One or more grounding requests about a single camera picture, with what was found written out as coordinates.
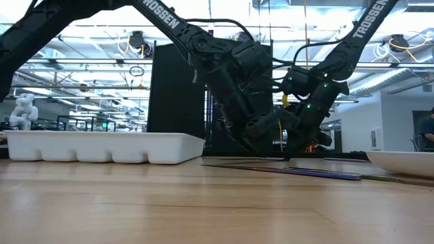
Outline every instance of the wooden tabletop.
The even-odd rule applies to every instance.
[[[200,166],[234,162],[276,165],[0,161],[0,243],[433,243],[434,188]]]

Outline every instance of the ceiling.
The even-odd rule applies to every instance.
[[[3,6],[0,9],[0,33],[24,15],[30,2],[31,0],[19,0],[20,4],[10,4],[9,0],[0,0],[0,4]],[[263,42],[265,45],[269,45],[271,39],[274,41],[273,55],[276,58],[291,60],[296,50],[305,44],[306,35],[312,43],[335,40],[345,36],[352,29],[352,21],[363,12],[364,1],[308,1],[310,5],[307,6],[307,18],[304,17],[304,8],[300,5],[303,1],[293,1],[292,5],[286,5],[288,4],[287,1],[261,1],[262,5],[265,6],[261,8],[254,7],[255,0],[164,0],[163,2],[167,6],[174,7],[176,13],[182,18],[230,18],[240,21],[240,23],[247,26],[248,30],[257,40]],[[406,3],[415,4],[413,2],[415,1],[406,1]],[[234,37],[240,31],[232,24],[199,25],[205,30],[209,28],[213,29],[214,35],[221,38]],[[385,54],[385,50],[378,46],[383,40],[388,41],[393,34],[403,34],[411,47],[415,47],[411,52],[417,56],[419,52],[434,45],[432,38],[427,36],[427,31],[432,28],[434,28],[434,13],[409,12],[403,6],[403,3],[400,3],[372,37],[370,43],[364,49],[360,61],[407,62],[409,60],[408,62],[415,62],[407,52],[389,52],[389,54]],[[125,42],[132,31],[143,31],[144,38],[151,43],[156,41],[157,45],[171,42],[133,7],[122,7],[112,12],[100,12],[88,19],[74,21],[60,33],[60,38],[58,36],[53,39],[46,47],[57,50],[65,58],[125,58],[126,60],[138,58],[138,54],[132,50],[129,50],[126,54],[121,52],[121,50],[125,50]],[[298,60],[321,61],[332,48],[333,46],[309,48],[308,55],[306,56],[305,52],[301,52]],[[376,55],[383,55],[383,57],[376,58]],[[142,77],[136,78],[128,72],[122,73],[124,75],[122,77],[119,73],[71,71],[58,73],[57,79],[67,77],[62,81],[62,85],[86,83],[88,85],[113,85],[119,87],[125,86],[126,83],[134,80],[134,84],[142,83],[145,87],[149,86],[152,65],[140,66],[145,72]],[[86,68],[98,69],[105,66],[74,64],[68,67],[73,70],[83,71]],[[53,81],[54,73],[32,72],[32,68],[35,68],[35,66],[27,65],[22,70]],[[128,65],[117,67],[116,69],[120,70],[122,68],[129,70]],[[356,71],[347,81],[349,84],[355,85],[358,81],[369,77],[371,74],[372,72],[366,70]],[[273,73],[274,77],[282,77],[284,75],[284,70],[276,70]],[[385,91],[400,88],[415,80],[420,80],[420,78],[417,77],[399,82],[385,88]],[[420,87],[416,87],[397,95],[431,95],[420,90]],[[67,91],[62,90],[58,92],[61,94]],[[80,96],[76,90],[70,92],[70,96]],[[141,108],[147,108],[148,106],[148,100],[146,99],[149,97],[149,91],[146,90],[115,90],[114,96],[140,97],[143,100],[136,100],[134,102],[139,104],[140,101],[140,105],[138,106]]]

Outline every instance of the person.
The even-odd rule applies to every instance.
[[[431,110],[431,116],[422,122],[420,134],[424,141],[424,151],[434,152],[434,107]]]

